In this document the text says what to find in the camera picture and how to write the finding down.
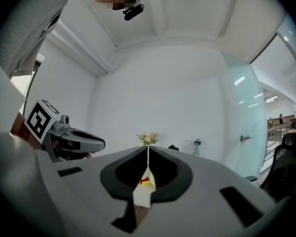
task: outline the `person's arm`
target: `person's arm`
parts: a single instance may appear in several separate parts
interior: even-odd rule
[[[28,128],[24,124],[25,118],[22,114],[18,113],[14,124],[11,129],[11,134],[21,137],[26,140],[34,149],[42,149],[41,144],[37,139],[30,133]]]

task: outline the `ceiling light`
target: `ceiling light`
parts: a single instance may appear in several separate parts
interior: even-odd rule
[[[260,96],[262,96],[262,95],[263,95],[263,93],[261,93],[261,94],[259,94],[259,95],[255,96],[255,97],[260,97]]]
[[[255,104],[255,105],[250,105],[250,106],[248,106],[248,108],[250,108],[250,107],[252,107],[252,106],[256,106],[256,105],[258,105],[258,104]]]
[[[245,79],[245,77],[241,77],[239,78],[237,81],[235,81],[235,85],[238,85],[239,82],[243,81]]]
[[[266,102],[268,102],[268,101],[270,101],[270,100],[272,100],[272,99],[275,99],[275,98],[278,98],[278,96],[276,96],[276,97],[272,97],[272,98],[270,98],[270,99],[267,99]]]

